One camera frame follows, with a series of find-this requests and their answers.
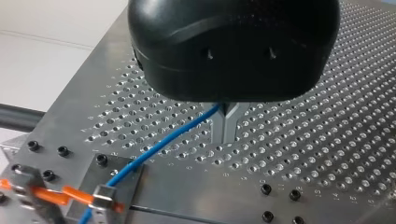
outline blue wire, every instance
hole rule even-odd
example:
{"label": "blue wire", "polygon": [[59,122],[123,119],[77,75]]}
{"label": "blue wire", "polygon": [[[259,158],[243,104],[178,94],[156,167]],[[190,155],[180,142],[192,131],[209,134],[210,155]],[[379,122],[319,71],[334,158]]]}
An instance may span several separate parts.
{"label": "blue wire", "polygon": [[[205,112],[201,117],[198,117],[191,121],[190,123],[187,123],[186,125],[176,129],[174,132],[170,133],[167,135],[161,142],[159,142],[157,145],[152,147],[149,151],[143,153],[141,156],[139,156],[135,161],[127,164],[122,170],[113,176],[106,185],[110,187],[116,186],[125,176],[127,176],[130,172],[135,170],[137,167],[139,167],[143,162],[148,160],[151,156],[153,156],[155,153],[157,153],[161,148],[165,147],[168,145],[170,142],[172,142],[175,138],[181,136],[183,133],[188,132],[190,129],[194,128],[197,126],[199,123],[202,121],[209,119],[213,114],[215,114],[219,110],[219,105],[213,106],[210,110]],[[90,220],[92,216],[92,210],[91,208],[87,208],[79,220],[78,224],[86,224]]]}

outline metal clamp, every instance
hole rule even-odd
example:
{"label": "metal clamp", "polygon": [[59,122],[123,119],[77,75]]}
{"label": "metal clamp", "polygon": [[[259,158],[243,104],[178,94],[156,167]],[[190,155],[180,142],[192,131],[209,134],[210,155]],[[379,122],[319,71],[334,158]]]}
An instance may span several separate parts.
{"label": "metal clamp", "polygon": [[[212,103],[204,103],[203,107],[209,109]],[[250,103],[222,104],[220,110],[212,116],[212,143],[227,144],[235,141],[236,123],[244,116]]]}
{"label": "metal clamp", "polygon": [[35,211],[47,223],[64,224],[61,209],[54,203],[37,198],[32,191],[34,187],[45,188],[40,172],[30,166],[13,165],[10,177],[11,189],[21,203],[21,207]]}
{"label": "metal clamp", "polygon": [[93,220],[97,224],[119,224],[120,214],[113,207],[116,198],[116,188],[99,185],[93,193],[92,208]]}

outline black plastic housing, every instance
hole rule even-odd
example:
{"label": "black plastic housing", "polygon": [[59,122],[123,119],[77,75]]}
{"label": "black plastic housing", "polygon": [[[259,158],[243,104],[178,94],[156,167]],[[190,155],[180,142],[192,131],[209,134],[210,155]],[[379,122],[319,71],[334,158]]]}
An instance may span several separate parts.
{"label": "black plastic housing", "polygon": [[337,0],[131,0],[136,58],[160,94],[194,102],[295,98],[318,82]]}

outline metal bracket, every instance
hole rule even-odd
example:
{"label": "metal bracket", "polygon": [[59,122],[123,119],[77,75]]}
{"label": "metal bracket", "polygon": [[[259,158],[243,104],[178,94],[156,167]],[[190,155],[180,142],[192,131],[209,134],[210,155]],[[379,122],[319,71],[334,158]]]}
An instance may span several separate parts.
{"label": "metal bracket", "polygon": [[120,224],[120,216],[113,207],[116,198],[116,188],[99,185],[93,193],[93,220],[96,224]]}
{"label": "metal bracket", "polygon": [[50,224],[64,224],[64,217],[58,205],[38,199],[32,192],[32,187],[45,188],[40,172],[30,166],[13,165],[10,177],[12,191],[21,203],[21,207],[35,211]]}
{"label": "metal bracket", "polygon": [[[203,103],[205,109],[213,106],[212,103]],[[236,123],[244,116],[250,103],[222,104],[220,110],[212,116],[212,143],[227,144],[235,141]]]}
{"label": "metal bracket", "polygon": [[[131,161],[131,159],[106,155],[107,158],[106,165],[100,165],[96,161],[96,158],[98,156],[103,156],[103,154],[97,153],[92,158],[90,167],[88,168],[87,173],[83,178],[79,190],[89,193],[94,192],[94,194],[97,194],[99,196],[98,198],[101,198],[100,195],[104,194],[104,190],[108,190],[108,193],[106,194],[107,195],[106,198],[111,198],[110,196],[113,195],[113,192],[110,192],[111,190],[107,189],[108,187],[106,188],[99,188],[99,187],[102,184],[106,183],[118,171],[120,171],[126,164],[128,164],[128,162]],[[123,212],[115,214],[117,216],[118,223],[125,222],[127,213],[129,211],[128,208],[132,203],[132,198],[134,197],[134,192],[138,185],[140,176],[142,175],[143,168],[144,165],[139,167],[135,171],[131,172],[122,180],[122,182],[120,182],[117,185],[117,195],[115,195],[114,193],[114,201],[117,203],[125,204],[125,209],[123,210]],[[72,202],[70,209],[67,211],[66,217],[74,220],[79,220],[79,218],[81,217],[81,215],[83,214],[86,208],[87,207],[84,204]],[[109,217],[109,220],[111,220],[112,214],[107,213],[106,216]]]}

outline orange wire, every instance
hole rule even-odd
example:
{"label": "orange wire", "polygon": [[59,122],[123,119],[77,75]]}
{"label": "orange wire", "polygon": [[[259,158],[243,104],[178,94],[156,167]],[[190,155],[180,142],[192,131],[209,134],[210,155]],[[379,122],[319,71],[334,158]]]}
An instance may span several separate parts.
{"label": "orange wire", "polygon": [[50,203],[67,205],[70,200],[70,197],[66,194],[49,191],[43,188],[33,187],[32,192],[37,198],[45,200]]}
{"label": "orange wire", "polygon": [[86,192],[82,192],[78,189],[73,189],[70,186],[64,186],[62,188],[62,192],[72,197],[74,200],[79,201],[80,203],[90,204],[93,201],[93,196]]}

